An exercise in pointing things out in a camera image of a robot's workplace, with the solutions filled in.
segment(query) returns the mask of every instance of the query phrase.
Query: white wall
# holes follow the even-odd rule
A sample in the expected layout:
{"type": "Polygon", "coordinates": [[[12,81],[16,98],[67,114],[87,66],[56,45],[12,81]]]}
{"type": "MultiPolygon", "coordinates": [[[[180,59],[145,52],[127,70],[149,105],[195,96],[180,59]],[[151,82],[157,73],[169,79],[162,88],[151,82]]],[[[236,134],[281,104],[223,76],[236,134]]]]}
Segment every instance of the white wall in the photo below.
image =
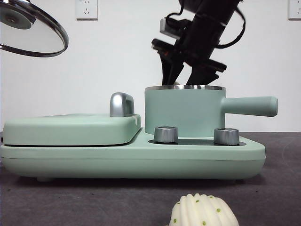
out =
{"type": "MultiPolygon", "coordinates": [[[[179,10],[177,0],[100,0],[98,21],[77,21],[75,0],[32,3],[63,25],[70,45],[54,58],[1,51],[1,127],[20,116],[108,113],[117,91],[131,94],[144,115],[144,88],[161,83],[151,40],[173,41],[158,30],[160,18],[179,10]]],[[[237,45],[214,52],[212,58],[228,69],[213,85],[225,86],[228,97],[277,96],[279,115],[227,115],[226,124],[241,131],[301,131],[301,21],[287,20],[287,0],[245,0],[240,8],[246,33],[237,45]]],[[[236,37],[241,25],[234,15],[222,42],[236,37]]],[[[189,74],[186,66],[178,81],[189,74]]]]}

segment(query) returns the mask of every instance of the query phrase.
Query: pot handle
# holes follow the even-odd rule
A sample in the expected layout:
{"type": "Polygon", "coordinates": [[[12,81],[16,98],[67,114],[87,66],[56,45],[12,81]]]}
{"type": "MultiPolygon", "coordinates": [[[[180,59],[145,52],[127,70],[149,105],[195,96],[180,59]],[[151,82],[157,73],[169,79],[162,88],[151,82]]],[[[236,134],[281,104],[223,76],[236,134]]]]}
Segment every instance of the pot handle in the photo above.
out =
{"type": "Polygon", "coordinates": [[[222,110],[231,114],[274,117],[278,114],[278,99],[276,97],[224,98],[222,110]]]}

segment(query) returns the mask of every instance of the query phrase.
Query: pot rim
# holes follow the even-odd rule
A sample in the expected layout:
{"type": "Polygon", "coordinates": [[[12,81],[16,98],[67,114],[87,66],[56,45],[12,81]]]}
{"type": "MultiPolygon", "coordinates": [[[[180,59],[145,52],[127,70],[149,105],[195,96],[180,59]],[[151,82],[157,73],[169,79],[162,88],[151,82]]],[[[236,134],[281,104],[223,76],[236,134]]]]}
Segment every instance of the pot rim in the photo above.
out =
{"type": "Polygon", "coordinates": [[[223,90],[223,91],[226,91],[226,88],[222,87],[222,86],[205,86],[205,85],[151,86],[151,87],[146,87],[145,91],[149,91],[149,90],[165,90],[165,89],[209,89],[209,90],[223,90]]]}

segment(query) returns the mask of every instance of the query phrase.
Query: silver knob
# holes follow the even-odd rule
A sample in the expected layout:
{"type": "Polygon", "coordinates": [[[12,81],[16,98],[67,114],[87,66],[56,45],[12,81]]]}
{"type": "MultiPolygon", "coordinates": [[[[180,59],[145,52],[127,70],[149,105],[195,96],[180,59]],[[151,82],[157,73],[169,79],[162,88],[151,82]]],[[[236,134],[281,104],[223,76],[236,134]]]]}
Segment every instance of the silver knob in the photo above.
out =
{"type": "Polygon", "coordinates": [[[239,145],[239,131],[232,128],[215,129],[214,142],[220,145],[239,145]]]}
{"type": "Polygon", "coordinates": [[[155,128],[155,142],[178,143],[178,128],[172,126],[158,126],[155,128]]]}
{"type": "Polygon", "coordinates": [[[110,117],[134,114],[134,99],[126,93],[113,93],[110,100],[110,117]]]}

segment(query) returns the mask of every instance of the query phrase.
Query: silver handle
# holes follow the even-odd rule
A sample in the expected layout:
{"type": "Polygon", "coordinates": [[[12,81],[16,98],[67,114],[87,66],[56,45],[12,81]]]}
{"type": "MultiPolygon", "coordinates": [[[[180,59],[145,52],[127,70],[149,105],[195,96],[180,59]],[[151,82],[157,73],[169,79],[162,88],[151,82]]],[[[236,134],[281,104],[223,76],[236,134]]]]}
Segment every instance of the silver handle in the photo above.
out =
{"type": "Polygon", "coordinates": [[[113,93],[110,100],[110,117],[134,114],[134,99],[126,93],[113,93]]]}

